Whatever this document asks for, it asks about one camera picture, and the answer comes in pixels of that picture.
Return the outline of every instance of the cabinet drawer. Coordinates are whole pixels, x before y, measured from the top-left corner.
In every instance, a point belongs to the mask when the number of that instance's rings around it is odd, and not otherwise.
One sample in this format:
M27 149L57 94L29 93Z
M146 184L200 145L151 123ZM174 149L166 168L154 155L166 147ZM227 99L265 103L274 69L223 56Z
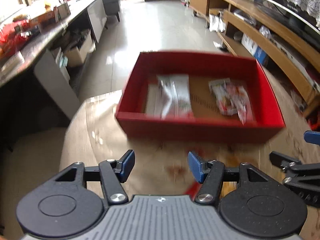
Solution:
M190 6L206 16L209 15L208 0L190 0Z

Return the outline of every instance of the red tray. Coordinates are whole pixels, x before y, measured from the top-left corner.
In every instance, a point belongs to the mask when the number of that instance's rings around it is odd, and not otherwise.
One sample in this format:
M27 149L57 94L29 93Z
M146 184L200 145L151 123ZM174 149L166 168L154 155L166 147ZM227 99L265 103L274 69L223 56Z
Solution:
M243 125L234 119L146 116L141 106L147 96L148 78L158 74L242 80L247 85L255 121ZM256 60L187 51L140 53L118 105L116 119L129 138L215 143L264 143L285 127L273 90Z

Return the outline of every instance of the plastic bag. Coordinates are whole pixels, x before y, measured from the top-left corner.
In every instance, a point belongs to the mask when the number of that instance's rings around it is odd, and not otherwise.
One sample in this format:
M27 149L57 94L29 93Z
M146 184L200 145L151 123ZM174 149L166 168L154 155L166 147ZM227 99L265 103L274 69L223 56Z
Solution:
M253 120L249 96L243 86L235 85L227 78L210 81L209 88L210 92L216 96L221 114L238 113L242 124Z
M261 26L261 28L259 29L259 32L269 40L272 38L270 30L264 25Z
M226 24L222 21L222 12L218 12L218 16L210 14L210 25L209 25L209 31L215 31L215 32L224 32L226 29Z
M250 25L255 26L257 24L257 20L255 18L251 17L249 14L243 12L240 9L235 10L233 14L237 16L239 19L245 21L246 23L249 23Z
M155 115L160 117L191 117L193 116L189 92L188 75L158 76L161 97L156 101Z

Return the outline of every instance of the white cabinet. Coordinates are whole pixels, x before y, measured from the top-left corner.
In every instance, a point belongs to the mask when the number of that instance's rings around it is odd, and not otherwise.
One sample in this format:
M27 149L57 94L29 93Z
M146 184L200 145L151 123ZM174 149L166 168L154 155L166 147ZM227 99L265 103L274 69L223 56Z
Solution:
M97 39L97 42L99 42L103 28L107 22L107 16L102 0L95 0L88 7L88 15L94 35Z

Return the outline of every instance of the round joint cover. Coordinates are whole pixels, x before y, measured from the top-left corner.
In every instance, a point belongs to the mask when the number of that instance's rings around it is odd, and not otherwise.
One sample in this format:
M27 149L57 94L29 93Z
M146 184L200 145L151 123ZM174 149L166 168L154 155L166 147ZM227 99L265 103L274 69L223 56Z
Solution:
M25 233L41 238L64 238L94 225L103 213L101 199L79 185L40 186L17 206L17 219Z
M297 195L268 182L251 182L230 192L219 211L235 230L263 239L299 233L307 218L307 207Z

